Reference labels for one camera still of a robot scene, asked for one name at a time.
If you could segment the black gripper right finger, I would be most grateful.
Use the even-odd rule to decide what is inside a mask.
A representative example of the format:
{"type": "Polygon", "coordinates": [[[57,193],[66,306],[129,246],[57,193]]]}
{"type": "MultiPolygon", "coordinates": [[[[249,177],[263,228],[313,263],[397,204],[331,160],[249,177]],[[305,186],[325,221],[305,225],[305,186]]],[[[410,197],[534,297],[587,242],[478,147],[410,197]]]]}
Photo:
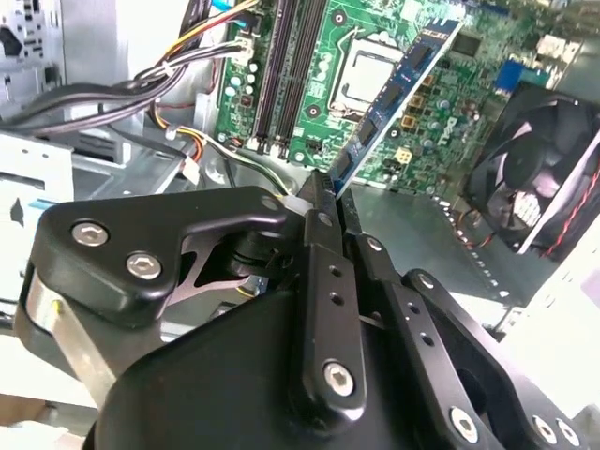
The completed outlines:
{"type": "Polygon", "coordinates": [[[363,232],[354,198],[340,200],[344,241],[366,297],[409,378],[424,449],[583,449],[584,434],[500,344],[422,269],[400,275],[384,245],[363,232]]]}

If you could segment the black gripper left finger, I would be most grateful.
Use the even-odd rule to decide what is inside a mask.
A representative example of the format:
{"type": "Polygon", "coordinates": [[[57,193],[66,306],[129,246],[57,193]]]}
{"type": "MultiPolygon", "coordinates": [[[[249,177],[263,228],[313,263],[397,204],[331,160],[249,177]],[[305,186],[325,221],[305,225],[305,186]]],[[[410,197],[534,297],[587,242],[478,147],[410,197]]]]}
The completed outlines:
{"type": "Polygon", "coordinates": [[[291,397],[299,409],[366,406],[353,265],[331,178],[313,172],[278,198],[261,187],[68,202],[41,216],[17,327],[51,340],[102,405],[117,378],[158,347],[164,310],[265,278],[299,303],[291,397]]]}

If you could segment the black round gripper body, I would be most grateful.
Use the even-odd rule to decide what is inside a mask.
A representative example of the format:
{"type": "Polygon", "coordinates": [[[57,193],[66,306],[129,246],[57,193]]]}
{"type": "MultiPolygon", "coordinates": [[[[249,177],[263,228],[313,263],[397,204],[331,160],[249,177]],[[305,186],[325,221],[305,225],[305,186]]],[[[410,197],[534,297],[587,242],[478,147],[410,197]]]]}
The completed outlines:
{"type": "Polygon", "coordinates": [[[446,449],[408,364],[363,324],[367,408],[315,430],[290,401],[297,300],[270,294],[151,352],[112,387],[91,449],[446,449]]]}

